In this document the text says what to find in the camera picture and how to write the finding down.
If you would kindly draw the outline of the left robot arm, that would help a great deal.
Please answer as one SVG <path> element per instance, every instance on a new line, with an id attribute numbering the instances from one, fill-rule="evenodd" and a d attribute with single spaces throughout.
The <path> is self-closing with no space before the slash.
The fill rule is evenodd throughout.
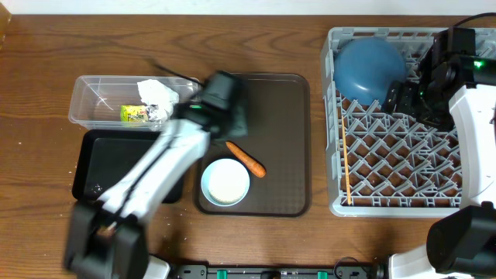
<path id="1" fill-rule="evenodd" d="M 146 227 L 211 140 L 246 134 L 245 83 L 214 73 L 174 106 L 172 117 L 133 168 L 95 202 L 74 204 L 63 266 L 79 278 L 166 278 L 168 262 L 149 253 Z"/>

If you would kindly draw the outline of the orange carrot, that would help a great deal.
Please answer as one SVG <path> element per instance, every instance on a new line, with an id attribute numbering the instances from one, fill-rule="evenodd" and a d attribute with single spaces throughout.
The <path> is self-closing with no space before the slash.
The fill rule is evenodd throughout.
<path id="1" fill-rule="evenodd" d="M 227 141 L 226 146 L 252 174 L 259 178 L 266 176 L 266 169 L 255 159 L 253 159 L 249 154 L 245 153 L 241 148 L 239 148 L 235 143 Z"/>

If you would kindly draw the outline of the light blue bowl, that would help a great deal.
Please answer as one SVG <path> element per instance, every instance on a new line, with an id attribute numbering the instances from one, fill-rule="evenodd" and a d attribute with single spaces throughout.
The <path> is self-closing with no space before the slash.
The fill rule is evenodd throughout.
<path id="1" fill-rule="evenodd" d="M 210 163 L 200 179 L 201 192 L 213 205 L 229 207 L 241 202 L 250 189 L 248 170 L 237 160 Z"/>

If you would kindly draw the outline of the white napkin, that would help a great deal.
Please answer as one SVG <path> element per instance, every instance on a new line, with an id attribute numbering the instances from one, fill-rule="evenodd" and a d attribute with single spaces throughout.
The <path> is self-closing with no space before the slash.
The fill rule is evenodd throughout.
<path id="1" fill-rule="evenodd" d="M 149 122 L 165 122 L 180 101 L 179 94 L 158 80 L 148 79 L 137 83 L 141 102 L 146 105 Z"/>

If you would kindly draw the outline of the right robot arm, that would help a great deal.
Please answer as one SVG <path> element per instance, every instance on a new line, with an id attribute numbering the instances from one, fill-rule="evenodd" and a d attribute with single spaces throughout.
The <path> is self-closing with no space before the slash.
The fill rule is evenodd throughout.
<path id="1" fill-rule="evenodd" d="M 456 129 L 462 169 L 460 208 L 435 222 L 425 245 L 389 257 L 388 278 L 495 276 L 495 61 L 476 54 L 474 29 L 435 36 L 417 83 L 395 81 L 381 109 Z"/>

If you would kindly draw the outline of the wooden chopstick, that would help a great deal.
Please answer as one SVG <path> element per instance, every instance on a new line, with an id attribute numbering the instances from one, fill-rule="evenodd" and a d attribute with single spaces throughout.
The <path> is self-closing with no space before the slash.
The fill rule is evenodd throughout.
<path id="1" fill-rule="evenodd" d="M 342 122 L 342 140 L 343 140 L 343 162 L 344 162 L 344 171 L 345 171 L 345 183 L 346 183 L 346 202 L 348 205 L 352 205 L 352 197 L 351 197 L 351 187 L 350 187 L 350 176 L 349 176 L 349 164 L 348 164 L 348 152 L 347 152 L 347 144 L 346 144 L 346 125 L 344 122 L 343 114 L 341 115 Z"/>

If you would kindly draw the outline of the dark blue plate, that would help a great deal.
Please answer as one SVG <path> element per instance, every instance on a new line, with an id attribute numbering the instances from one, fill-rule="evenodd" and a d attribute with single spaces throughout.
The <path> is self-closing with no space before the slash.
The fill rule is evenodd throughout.
<path id="1" fill-rule="evenodd" d="M 398 49 L 377 37 L 360 38 L 345 45 L 334 67 L 336 89 L 361 105 L 383 103 L 390 85 L 407 78 L 406 62 Z"/>

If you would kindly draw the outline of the yellow foil snack wrapper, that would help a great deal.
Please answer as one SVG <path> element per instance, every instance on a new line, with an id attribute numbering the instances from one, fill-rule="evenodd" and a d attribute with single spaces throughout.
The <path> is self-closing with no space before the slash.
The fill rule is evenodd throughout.
<path id="1" fill-rule="evenodd" d="M 133 129 L 162 129 L 171 114 L 159 105 L 122 105 L 120 121 Z"/>

